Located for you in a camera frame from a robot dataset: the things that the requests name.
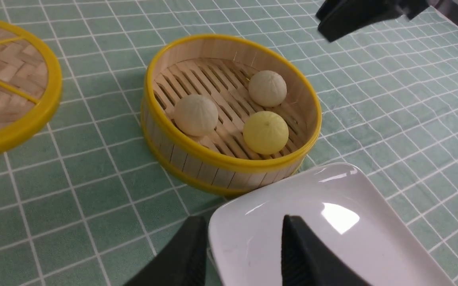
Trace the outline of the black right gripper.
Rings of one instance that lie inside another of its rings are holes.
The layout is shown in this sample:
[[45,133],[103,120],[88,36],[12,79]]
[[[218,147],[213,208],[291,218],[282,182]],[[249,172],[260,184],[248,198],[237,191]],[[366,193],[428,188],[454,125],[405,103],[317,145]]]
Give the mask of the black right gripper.
[[428,0],[326,0],[316,13],[317,29],[332,43],[378,22],[412,20],[428,7]]

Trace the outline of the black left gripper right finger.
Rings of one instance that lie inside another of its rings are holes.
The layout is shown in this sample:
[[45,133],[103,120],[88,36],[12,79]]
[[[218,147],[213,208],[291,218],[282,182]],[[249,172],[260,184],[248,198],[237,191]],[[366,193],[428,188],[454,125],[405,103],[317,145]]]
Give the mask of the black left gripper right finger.
[[368,286],[300,216],[285,215],[281,234],[284,286]]

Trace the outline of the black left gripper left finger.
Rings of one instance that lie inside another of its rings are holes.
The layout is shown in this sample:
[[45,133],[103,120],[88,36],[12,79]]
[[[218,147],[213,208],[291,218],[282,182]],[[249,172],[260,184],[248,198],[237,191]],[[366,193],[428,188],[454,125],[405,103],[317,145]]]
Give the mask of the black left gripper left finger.
[[126,286],[204,286],[208,224],[189,216],[164,248]]

